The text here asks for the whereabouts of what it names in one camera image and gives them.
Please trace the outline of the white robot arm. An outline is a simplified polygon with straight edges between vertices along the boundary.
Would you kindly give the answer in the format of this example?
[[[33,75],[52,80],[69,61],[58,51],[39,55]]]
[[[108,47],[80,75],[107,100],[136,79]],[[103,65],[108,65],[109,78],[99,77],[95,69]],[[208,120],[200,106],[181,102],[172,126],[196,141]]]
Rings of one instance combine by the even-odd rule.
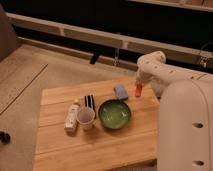
[[[155,51],[137,60],[136,83],[157,79],[158,171],[213,171],[213,74],[176,67]]]

